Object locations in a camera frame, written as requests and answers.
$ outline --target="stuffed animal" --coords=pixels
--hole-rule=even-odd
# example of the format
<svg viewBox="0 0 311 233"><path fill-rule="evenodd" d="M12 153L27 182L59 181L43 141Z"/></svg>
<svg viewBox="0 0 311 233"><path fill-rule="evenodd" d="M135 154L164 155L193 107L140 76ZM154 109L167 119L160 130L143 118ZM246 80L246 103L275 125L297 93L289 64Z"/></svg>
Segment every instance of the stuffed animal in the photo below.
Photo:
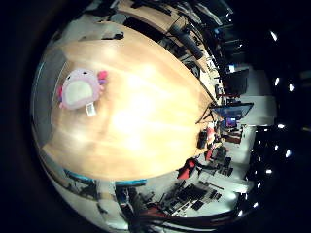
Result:
<svg viewBox="0 0 311 233"><path fill-rule="evenodd" d="M72 71L58 89L59 108L76 110L92 104L99 99L106 82L107 71L100 71L97 76L90 70L78 68Z"/></svg>

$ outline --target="computer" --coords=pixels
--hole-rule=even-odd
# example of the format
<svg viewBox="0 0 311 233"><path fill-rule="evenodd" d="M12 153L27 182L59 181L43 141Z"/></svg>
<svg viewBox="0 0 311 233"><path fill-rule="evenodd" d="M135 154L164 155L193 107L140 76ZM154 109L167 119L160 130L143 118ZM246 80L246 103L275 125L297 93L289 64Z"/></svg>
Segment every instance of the computer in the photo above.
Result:
<svg viewBox="0 0 311 233"><path fill-rule="evenodd" d="M210 110L226 120L228 125L243 118L254 106L254 103L231 103L227 105L211 106Z"/></svg>

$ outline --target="conference table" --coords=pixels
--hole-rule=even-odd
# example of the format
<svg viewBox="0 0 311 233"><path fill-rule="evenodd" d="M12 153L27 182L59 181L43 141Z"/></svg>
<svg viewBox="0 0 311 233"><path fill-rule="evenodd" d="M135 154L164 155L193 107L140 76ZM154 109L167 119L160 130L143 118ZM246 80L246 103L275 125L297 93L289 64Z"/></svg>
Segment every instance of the conference table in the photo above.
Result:
<svg viewBox="0 0 311 233"><path fill-rule="evenodd" d="M195 155L195 124L212 102L199 80L169 51L143 34L113 22L121 40L71 42L57 85L75 68L109 75L103 95L86 109L52 102L52 136L43 146L62 167L99 180L126 181L160 176Z"/></svg>

